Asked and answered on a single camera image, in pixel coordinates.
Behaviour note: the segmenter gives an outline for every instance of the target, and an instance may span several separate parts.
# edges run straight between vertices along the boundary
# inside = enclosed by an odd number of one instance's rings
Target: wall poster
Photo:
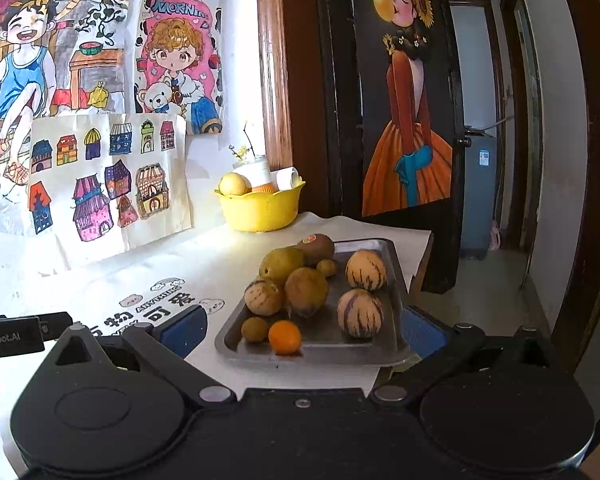
[[[127,0],[0,0],[0,208],[8,216],[26,199],[35,119],[124,111],[127,11]]]
[[[354,0],[365,217],[450,197],[454,112],[432,0]]]
[[[222,131],[221,15],[203,0],[142,0],[138,112],[180,114],[190,134]]]

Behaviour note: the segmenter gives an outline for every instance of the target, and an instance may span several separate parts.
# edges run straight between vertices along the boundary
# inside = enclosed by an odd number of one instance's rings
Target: yellow bowl
[[[251,192],[225,196],[216,189],[226,222],[236,231],[265,233],[288,226],[298,216],[300,191],[304,181],[289,190],[276,193]]]

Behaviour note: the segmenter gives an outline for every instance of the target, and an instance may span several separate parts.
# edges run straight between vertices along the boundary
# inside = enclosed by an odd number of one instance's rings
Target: floor
[[[489,252],[484,260],[460,260],[456,286],[445,294],[423,292],[419,307],[448,325],[468,322],[488,335],[512,335],[533,326],[531,306],[520,290],[526,254]]]

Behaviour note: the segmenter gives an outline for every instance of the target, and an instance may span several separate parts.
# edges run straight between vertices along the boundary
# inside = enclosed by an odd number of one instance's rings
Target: colorful house drawing
[[[131,123],[114,124],[111,129],[109,155],[128,155],[131,153]]]
[[[104,184],[107,193],[112,200],[126,195],[131,191],[131,172],[126,168],[124,162],[117,161],[113,166],[104,169]]]
[[[162,123],[162,128],[160,129],[160,146],[164,152],[176,147],[175,133],[171,121],[164,121]]]
[[[31,150],[31,173],[51,168],[53,148],[48,140],[39,140]]]
[[[118,225],[125,228],[138,220],[138,213],[126,195],[118,199]]]
[[[51,227],[54,221],[51,219],[51,197],[42,185],[42,182],[36,182],[29,189],[29,211],[33,215],[33,227],[36,234]]]
[[[140,168],[136,173],[136,187],[136,200],[142,220],[169,208],[169,188],[160,164]]]
[[[142,147],[140,153],[150,153],[154,150],[154,124],[151,121],[142,123],[140,130],[142,135]]]
[[[84,136],[84,145],[86,147],[86,160],[92,160],[100,157],[100,132],[96,128],[92,128]]]
[[[56,153],[56,166],[69,164],[78,160],[78,143],[74,135],[60,137]]]
[[[74,223],[83,242],[91,242],[113,227],[109,199],[103,195],[96,175],[79,178],[74,191]]]

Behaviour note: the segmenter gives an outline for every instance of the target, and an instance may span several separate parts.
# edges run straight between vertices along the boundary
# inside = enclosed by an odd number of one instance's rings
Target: small orange
[[[269,343],[278,355],[295,354],[301,342],[300,329],[290,321],[278,321],[269,328]]]

